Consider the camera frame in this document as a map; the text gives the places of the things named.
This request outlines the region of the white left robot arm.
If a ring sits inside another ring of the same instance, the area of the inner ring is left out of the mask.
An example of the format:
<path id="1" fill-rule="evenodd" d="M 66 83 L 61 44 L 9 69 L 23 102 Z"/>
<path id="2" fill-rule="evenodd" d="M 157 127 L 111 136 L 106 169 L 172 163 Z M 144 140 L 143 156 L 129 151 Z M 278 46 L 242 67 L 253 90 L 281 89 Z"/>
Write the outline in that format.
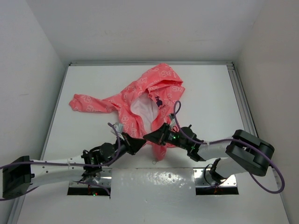
<path id="1" fill-rule="evenodd" d="M 112 165 L 125 154 L 135 155 L 146 143 L 127 133 L 117 136 L 114 144 L 103 143 L 81 155 L 55 161 L 32 160 L 22 156 L 2 166 L 2 201 L 21 197 L 39 186 L 57 182 L 92 183 L 104 167 Z"/>

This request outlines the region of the pink hooded jacket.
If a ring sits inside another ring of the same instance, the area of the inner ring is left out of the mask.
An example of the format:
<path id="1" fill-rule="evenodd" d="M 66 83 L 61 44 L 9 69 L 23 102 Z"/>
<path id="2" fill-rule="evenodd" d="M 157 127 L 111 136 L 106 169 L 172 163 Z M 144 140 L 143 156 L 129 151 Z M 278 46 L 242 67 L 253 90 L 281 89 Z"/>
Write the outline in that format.
<path id="1" fill-rule="evenodd" d="M 124 131 L 133 138 L 157 130 L 164 123 L 171 123 L 174 103 L 185 88 L 183 80 L 165 63 L 142 74 L 120 93 L 105 99 L 75 94 L 69 102 L 74 111 L 89 113 L 118 112 Z"/>

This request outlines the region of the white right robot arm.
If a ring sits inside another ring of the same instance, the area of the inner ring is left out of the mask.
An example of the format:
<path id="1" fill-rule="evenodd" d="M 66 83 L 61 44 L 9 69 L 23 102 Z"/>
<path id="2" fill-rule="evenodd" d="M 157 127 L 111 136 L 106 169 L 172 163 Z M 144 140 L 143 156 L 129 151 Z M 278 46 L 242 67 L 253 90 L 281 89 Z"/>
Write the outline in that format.
<path id="1" fill-rule="evenodd" d="M 206 175 L 206 181 L 211 184 L 219 184 L 238 173 L 265 176 L 275 151 L 270 143 L 244 130 L 236 130 L 227 139 L 206 143 L 198 139 L 189 126 L 171 130 L 170 125 L 164 123 L 159 129 L 144 135 L 144 139 L 161 146 L 171 144 L 182 148 L 194 161 L 214 159 Z"/>

